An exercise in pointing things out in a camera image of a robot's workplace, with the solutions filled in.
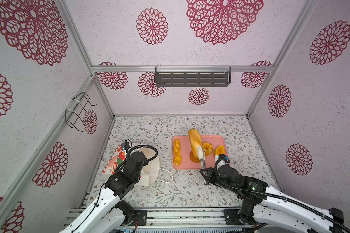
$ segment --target tray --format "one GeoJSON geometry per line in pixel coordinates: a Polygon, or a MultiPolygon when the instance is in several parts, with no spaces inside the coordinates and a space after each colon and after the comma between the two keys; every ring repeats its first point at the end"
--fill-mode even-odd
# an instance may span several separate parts
{"type": "MultiPolygon", "coordinates": [[[[180,165],[176,166],[174,163],[172,163],[173,167],[175,169],[201,169],[201,163],[195,163],[189,159],[189,153],[191,152],[191,143],[189,142],[188,135],[183,136],[174,136],[172,138],[172,150],[173,150],[173,144],[175,139],[178,139],[180,141],[180,153],[181,153],[181,163],[180,165]]],[[[225,150],[225,155],[228,156],[227,149],[224,144],[224,139],[220,135],[201,135],[201,141],[202,142],[210,142],[211,145],[213,145],[213,152],[206,156],[205,163],[206,168],[208,167],[214,167],[215,165],[215,149],[222,145],[225,150]]]]}

